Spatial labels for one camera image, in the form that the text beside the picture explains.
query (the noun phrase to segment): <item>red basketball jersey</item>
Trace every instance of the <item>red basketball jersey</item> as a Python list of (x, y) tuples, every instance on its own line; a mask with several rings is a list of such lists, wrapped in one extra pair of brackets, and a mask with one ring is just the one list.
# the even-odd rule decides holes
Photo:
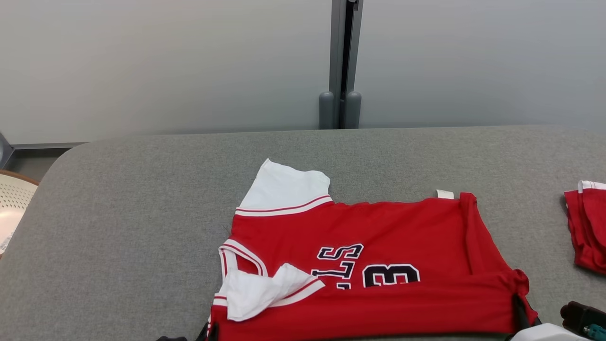
[(329, 185), (321, 172), (263, 164), (219, 248), (223, 276), (273, 277), (288, 263), (313, 277), (238, 322), (228, 309), (255, 297), (217, 294), (219, 340), (513, 333), (514, 295), (534, 322), (528, 278), (503, 260), (472, 194), (349, 205), (335, 203)]

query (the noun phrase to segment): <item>white wall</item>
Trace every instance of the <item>white wall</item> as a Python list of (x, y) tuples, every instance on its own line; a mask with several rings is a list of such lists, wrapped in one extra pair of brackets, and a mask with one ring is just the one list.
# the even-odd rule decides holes
[(325, 0), (5, 0), (0, 131), (11, 144), (133, 133), (317, 129)]
[(366, 0), (360, 127), (606, 132), (606, 1)]

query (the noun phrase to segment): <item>white tag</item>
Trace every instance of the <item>white tag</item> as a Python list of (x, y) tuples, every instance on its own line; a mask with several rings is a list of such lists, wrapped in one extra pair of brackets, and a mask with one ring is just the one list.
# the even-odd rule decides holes
[(455, 198), (455, 194), (449, 191), (442, 191), (441, 189), (437, 189), (436, 192), (438, 193), (438, 198), (442, 198), (442, 199), (454, 199)]
[(8, 246), (10, 239), (13, 238), (13, 233), (14, 232), (11, 232), (10, 235), (8, 235), (8, 237), (6, 237), (6, 239), (4, 239), (2, 244), (0, 244), (0, 254), (4, 253), (4, 251), (6, 250), (6, 247)]

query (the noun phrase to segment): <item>gray fabric surface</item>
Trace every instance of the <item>gray fabric surface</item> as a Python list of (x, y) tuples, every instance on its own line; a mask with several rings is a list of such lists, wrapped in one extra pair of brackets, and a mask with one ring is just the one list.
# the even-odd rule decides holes
[(605, 136), (542, 126), (170, 135), (85, 144), (53, 165), (0, 260), (0, 339), (193, 340), (221, 281), (217, 247), (268, 157), (323, 171), (346, 203), (472, 192), (544, 322), (560, 324), (569, 300), (606, 309), (605, 277), (573, 266), (562, 203), (581, 178), (606, 182)]

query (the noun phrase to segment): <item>printed number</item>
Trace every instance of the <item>printed number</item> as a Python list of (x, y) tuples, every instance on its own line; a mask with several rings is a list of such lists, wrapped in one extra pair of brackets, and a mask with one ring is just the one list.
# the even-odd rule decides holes
[(339, 270), (311, 270), (311, 274), (313, 276), (333, 276), (333, 277), (341, 277), (342, 279), (350, 279), (351, 274), (353, 272), (353, 266), (355, 262), (343, 261), (341, 262), (341, 268), (343, 271)]
[(343, 256), (347, 259), (358, 259), (360, 253), (362, 253), (364, 245), (354, 244), (351, 246), (341, 246), (336, 251), (334, 248), (321, 248), (318, 253), (318, 259), (332, 259), (337, 260)]
[(418, 282), (419, 270), (410, 264), (368, 265), (362, 272), (364, 287)]

